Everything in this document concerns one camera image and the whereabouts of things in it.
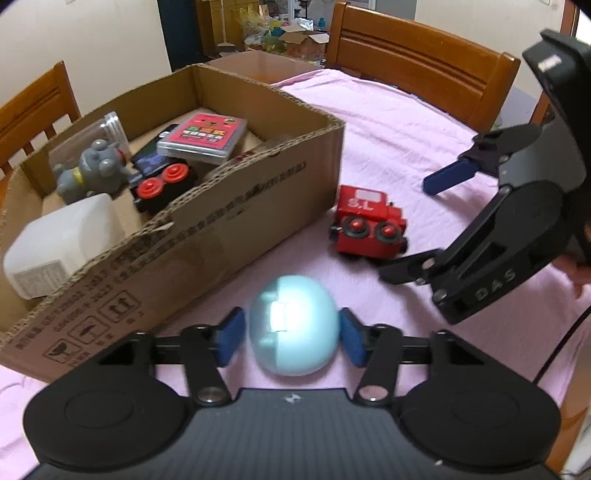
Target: black toy car with red wheels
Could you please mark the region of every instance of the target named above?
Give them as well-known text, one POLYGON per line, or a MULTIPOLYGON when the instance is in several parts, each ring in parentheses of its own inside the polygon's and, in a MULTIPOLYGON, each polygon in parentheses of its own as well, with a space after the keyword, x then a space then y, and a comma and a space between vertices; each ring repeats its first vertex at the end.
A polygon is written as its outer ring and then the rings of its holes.
POLYGON ((139 212, 155 215, 197 184, 197 175, 184 160, 154 154, 134 161, 139 172, 129 181, 139 212))

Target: human hand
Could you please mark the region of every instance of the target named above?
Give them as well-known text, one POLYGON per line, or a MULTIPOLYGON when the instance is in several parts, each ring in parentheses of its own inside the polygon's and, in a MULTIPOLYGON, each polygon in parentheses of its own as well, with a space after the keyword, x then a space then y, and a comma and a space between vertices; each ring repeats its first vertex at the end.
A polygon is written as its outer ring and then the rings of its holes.
POLYGON ((579 265, 574 258, 568 255, 560 255, 552 262, 552 265, 566 273, 570 281, 573 282, 575 298, 579 298, 583 294, 583 287, 591 283, 591 267, 579 265))

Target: wooden door frame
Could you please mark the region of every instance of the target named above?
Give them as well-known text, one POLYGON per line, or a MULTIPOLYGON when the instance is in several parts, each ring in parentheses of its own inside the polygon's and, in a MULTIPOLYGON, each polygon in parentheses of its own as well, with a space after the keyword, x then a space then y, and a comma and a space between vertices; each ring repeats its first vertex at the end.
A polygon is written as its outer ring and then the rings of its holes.
MULTIPOLYGON (((577 24, 579 23, 579 9, 572 3, 571 0, 566 0, 564 2, 564 11, 562 13, 562 23, 560 24, 560 33, 564 35, 572 36, 573 33, 576 31, 577 24)), ((538 100, 537 105, 535 106, 534 113, 531 114, 530 123, 531 124, 540 124, 544 119, 544 115, 548 111, 550 107, 550 99, 545 93, 540 95, 540 100, 538 100)))

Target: white plastic bottle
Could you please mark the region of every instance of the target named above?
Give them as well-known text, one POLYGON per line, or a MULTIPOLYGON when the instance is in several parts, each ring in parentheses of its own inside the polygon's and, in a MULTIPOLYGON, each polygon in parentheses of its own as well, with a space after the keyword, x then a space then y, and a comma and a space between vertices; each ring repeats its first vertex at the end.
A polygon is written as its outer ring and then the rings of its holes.
POLYGON ((28 223, 4 255, 4 274, 24 299, 49 295, 124 237, 111 197, 94 195, 28 223))

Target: light blue egg-shaped object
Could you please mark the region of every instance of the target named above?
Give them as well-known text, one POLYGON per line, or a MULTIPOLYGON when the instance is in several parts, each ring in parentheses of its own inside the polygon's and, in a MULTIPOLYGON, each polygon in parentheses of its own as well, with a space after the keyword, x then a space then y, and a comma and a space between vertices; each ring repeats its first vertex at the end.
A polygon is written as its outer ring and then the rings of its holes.
POLYGON ((252 302, 252 349, 260 366, 274 374, 295 377, 319 370, 335 354, 339 331, 335 302, 311 278, 276 278, 252 302))

